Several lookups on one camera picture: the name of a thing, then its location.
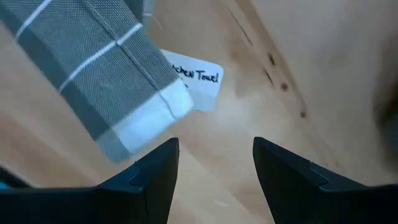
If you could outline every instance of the wood grain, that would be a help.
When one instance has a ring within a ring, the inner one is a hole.
[[[373,92],[384,86],[374,82],[394,76],[395,15],[366,2],[157,1],[154,43],[221,65],[224,80],[214,111],[193,111],[121,164],[102,155],[1,28],[0,165],[38,187],[95,185],[178,137],[169,223],[273,223],[254,170],[255,136],[364,184],[396,182],[373,118]]]

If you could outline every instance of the kitchen towel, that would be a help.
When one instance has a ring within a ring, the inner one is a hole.
[[[0,19],[115,162],[193,106],[143,28],[152,6],[153,0],[0,0]]]

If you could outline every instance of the white stripe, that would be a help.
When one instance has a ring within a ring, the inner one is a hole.
[[[142,146],[155,139],[168,126],[176,122],[177,119],[187,115],[192,107],[193,101],[187,88],[178,78],[132,111],[112,129],[118,135],[124,147],[134,154]],[[106,134],[97,141],[106,139]]]
[[[35,9],[35,11],[32,12],[32,14],[27,18],[27,20],[23,23],[23,25],[19,28],[19,30],[17,31],[16,34],[16,39],[19,38],[19,36],[21,36],[22,32],[26,29],[26,27],[28,27],[33,20],[43,11],[43,9],[45,9],[45,7],[51,2],[52,0],[45,0],[43,1],[38,7],[37,9]]]
[[[62,92],[62,90],[87,66],[89,65],[91,62],[94,62],[97,58],[99,58],[100,56],[102,56],[103,54],[105,54],[107,51],[111,50],[112,47],[114,47],[116,45],[116,41],[112,41],[110,42],[107,46],[105,46],[104,48],[102,48],[101,50],[99,50],[97,53],[95,53],[93,56],[89,57],[88,59],[86,59],[83,63],[81,63],[79,65],[79,67],[77,67],[68,77],[68,79],[66,79],[64,81],[64,83],[62,83],[61,87],[60,87],[60,92]]]
[[[126,34],[124,34],[118,41],[118,45],[122,45],[124,41],[126,41],[131,35],[141,29],[142,24],[138,23],[134,27],[132,27]]]
[[[70,75],[69,77],[62,83],[59,92],[61,93],[63,89],[91,62],[94,62],[97,58],[105,54],[107,51],[111,50],[116,44],[122,45],[124,41],[126,41],[130,36],[132,36],[135,32],[137,32],[142,27],[141,23],[136,24],[129,31],[126,32],[119,40],[110,42],[107,46],[99,50],[97,53],[86,59],[83,63],[81,63]]]

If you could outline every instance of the wooden surface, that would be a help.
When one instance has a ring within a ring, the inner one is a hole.
[[[376,46],[397,23],[391,6],[368,2],[157,1],[154,42],[221,65],[224,80],[213,112],[192,112],[122,164],[102,155],[1,29],[0,164],[38,187],[95,185],[178,137],[169,223],[273,223],[252,161],[255,136],[364,184],[398,182],[373,120]]]

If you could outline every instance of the white label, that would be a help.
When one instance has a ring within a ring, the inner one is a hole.
[[[167,50],[161,51],[188,88],[194,104],[193,109],[211,111],[223,80],[223,68],[215,63]]]

